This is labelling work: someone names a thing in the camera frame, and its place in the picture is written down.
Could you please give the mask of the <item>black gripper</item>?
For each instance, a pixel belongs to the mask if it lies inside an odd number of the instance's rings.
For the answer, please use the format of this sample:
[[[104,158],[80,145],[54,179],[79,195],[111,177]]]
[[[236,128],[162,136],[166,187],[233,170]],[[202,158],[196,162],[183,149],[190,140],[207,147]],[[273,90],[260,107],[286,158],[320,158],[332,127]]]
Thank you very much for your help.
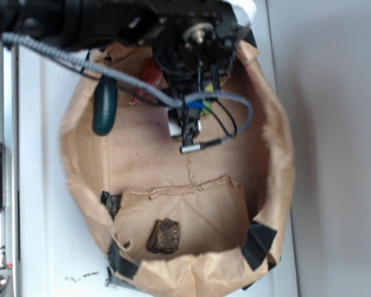
[[[235,10],[227,1],[153,1],[159,32],[153,37],[153,57],[168,86],[164,93],[176,100],[169,105],[169,122],[177,126],[174,137],[194,144],[200,132],[200,112],[208,95],[203,84],[233,69],[236,47],[242,38]]]

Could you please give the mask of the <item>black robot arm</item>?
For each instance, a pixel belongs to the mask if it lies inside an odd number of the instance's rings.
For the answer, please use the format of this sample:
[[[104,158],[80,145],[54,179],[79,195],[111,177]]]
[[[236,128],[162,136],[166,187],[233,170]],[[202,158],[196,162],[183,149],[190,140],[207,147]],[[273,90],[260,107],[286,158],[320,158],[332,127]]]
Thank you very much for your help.
[[[23,45],[56,60],[75,63],[73,50],[99,48],[112,41],[149,46],[168,83],[168,93],[140,79],[79,65],[154,95],[177,113],[183,145],[199,133],[197,111],[208,98],[205,82],[229,74],[241,28],[225,1],[0,1],[0,40]]]

